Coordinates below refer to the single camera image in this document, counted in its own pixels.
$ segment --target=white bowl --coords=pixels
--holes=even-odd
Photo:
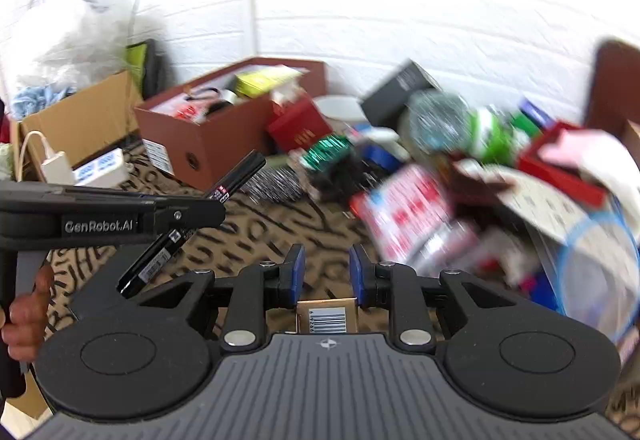
[[[327,95],[316,97],[314,103],[334,131],[343,131],[353,124],[367,122],[357,97]]]

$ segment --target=red box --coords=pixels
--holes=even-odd
[[[193,88],[212,80],[227,82],[235,74],[248,71],[254,65],[281,64],[308,70],[300,78],[300,86],[311,97],[326,95],[323,62],[253,57],[234,63],[175,86],[136,107],[140,135],[146,140],[151,162],[177,179],[206,191],[251,150],[257,149],[268,154],[273,147],[266,132],[266,126],[273,116],[268,94],[219,110],[201,124],[155,112],[154,107],[183,93],[187,85]]]
[[[284,112],[267,126],[267,131],[285,152],[300,147],[309,149],[332,132],[309,96],[286,106]]]
[[[534,139],[529,149],[520,155],[518,169],[551,184],[576,202],[599,209],[602,208],[607,198],[608,191],[606,189],[587,184],[577,174],[543,162],[538,156],[538,150],[545,144],[552,144],[558,140],[562,130],[579,131],[582,129],[568,122],[556,122],[550,130]]]

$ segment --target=plastic bag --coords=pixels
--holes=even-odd
[[[619,214],[592,214],[558,255],[554,291],[561,312],[616,342],[638,311],[638,264],[635,241]]]
[[[9,96],[28,86],[78,90],[126,67],[133,0],[50,0],[16,24],[8,57]]]

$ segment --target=patterned rug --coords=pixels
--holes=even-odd
[[[134,166],[127,191],[150,194],[199,196],[196,189],[176,181],[151,165],[144,147],[126,152]],[[353,295],[348,275],[348,249],[363,243],[369,257],[375,259],[369,237],[359,220],[352,220],[337,207],[320,206],[309,199],[294,204],[256,205],[237,194],[226,204],[226,220],[218,229],[201,229],[182,248],[180,254],[154,280],[167,282],[188,270],[210,268],[217,277],[235,276],[247,264],[262,260],[280,262],[289,247],[302,243],[306,251],[306,272],[302,299],[330,299]],[[74,321],[68,302],[75,292],[114,253],[114,247],[90,247],[55,250],[49,260],[55,272],[54,294],[49,306],[47,337]],[[387,330],[388,312],[359,310],[363,332]],[[224,321],[220,312],[216,327]],[[295,330],[292,311],[271,310],[267,323],[272,331]],[[636,388],[612,396],[607,415],[635,438],[640,439],[640,392]]]

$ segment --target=human hand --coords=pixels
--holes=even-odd
[[[33,362],[44,342],[47,325],[47,307],[53,285],[53,269],[44,265],[36,276],[31,294],[20,295],[9,307],[11,322],[2,327],[2,340],[7,344],[9,356],[15,360]]]

